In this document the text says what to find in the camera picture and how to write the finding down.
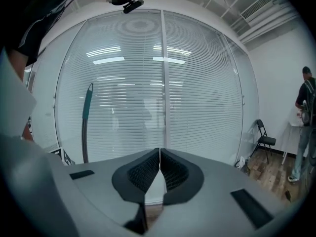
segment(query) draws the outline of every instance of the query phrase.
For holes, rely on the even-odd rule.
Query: person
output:
[[[130,0],[106,0],[123,5]],[[5,17],[4,48],[8,59],[23,81],[26,66],[36,62],[43,37],[64,12],[68,0],[13,0],[15,7]],[[33,140],[27,125],[22,137]]]
[[[310,117],[311,115],[314,116],[314,114],[311,113],[311,106],[310,106],[310,94],[311,92],[314,92],[314,89],[316,88],[316,79],[313,78],[312,72],[310,68],[304,67],[303,70],[303,78],[304,78],[304,83],[302,84],[298,97],[296,99],[295,106],[303,110],[305,106],[303,105],[304,101],[306,102],[306,107],[309,110]],[[303,154],[305,152],[305,149],[308,145],[309,142],[312,142],[312,144],[315,144],[314,136],[311,136],[311,133],[313,131],[314,126],[316,126],[316,116],[313,118],[313,123],[310,125],[309,123],[304,124],[302,130],[301,130],[301,137],[298,145],[298,150],[297,150],[297,155],[294,163],[294,167],[292,169],[292,173],[290,176],[288,176],[288,181],[293,183],[297,182],[300,180],[301,175],[305,172],[307,166],[308,166],[308,159],[306,159],[303,162]]]

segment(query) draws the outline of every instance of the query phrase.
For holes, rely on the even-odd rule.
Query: jeans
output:
[[[306,157],[304,164],[302,165],[303,161],[303,154],[305,152],[305,149],[310,143],[309,146],[309,154],[314,154],[312,151],[315,149],[315,144],[316,144],[316,135],[315,133],[312,133],[312,128],[310,126],[304,126],[302,128],[301,132],[301,138],[300,142],[298,144],[298,150],[297,150],[297,155],[295,159],[295,164],[294,168],[292,170],[292,176],[296,179],[300,179],[301,175],[304,174],[308,167],[309,159]]]

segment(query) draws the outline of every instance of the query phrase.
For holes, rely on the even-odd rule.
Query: folding chair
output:
[[[271,153],[271,156],[272,156],[271,146],[274,146],[274,145],[276,144],[276,141],[277,141],[277,140],[276,140],[275,138],[268,137],[267,132],[266,132],[266,129],[265,129],[265,126],[263,125],[263,122],[262,122],[261,119],[258,119],[258,120],[257,120],[257,125],[258,125],[258,128],[259,128],[261,137],[258,139],[258,144],[257,144],[255,150],[252,152],[252,154],[251,154],[250,157],[252,157],[252,155],[253,155],[253,154],[255,153],[255,151],[258,149],[259,145],[260,145],[260,144],[263,144],[263,145],[265,146],[267,162],[268,162],[268,164],[269,164],[269,159],[268,159],[268,153],[267,153],[266,145],[269,145],[270,153]]]

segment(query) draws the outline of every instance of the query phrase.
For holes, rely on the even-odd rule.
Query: table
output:
[[[287,153],[288,153],[288,151],[287,151],[288,141],[289,141],[289,139],[290,139],[291,136],[292,136],[292,130],[293,130],[294,128],[296,128],[296,127],[301,128],[301,127],[304,126],[303,123],[300,122],[300,119],[299,119],[299,120],[296,120],[296,121],[293,121],[293,120],[292,120],[292,121],[289,121],[289,124],[290,124],[290,132],[289,132],[289,135],[288,135],[288,137],[287,137],[286,144],[285,144],[285,151],[284,151],[284,153],[283,153],[282,165],[284,164],[285,159],[286,159],[286,156],[287,156]]]

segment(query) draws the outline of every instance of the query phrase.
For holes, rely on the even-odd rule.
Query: air vent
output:
[[[262,13],[264,10],[273,6],[272,0],[257,0],[251,6],[249,6],[244,12],[241,13],[241,16],[249,22],[258,14]]]

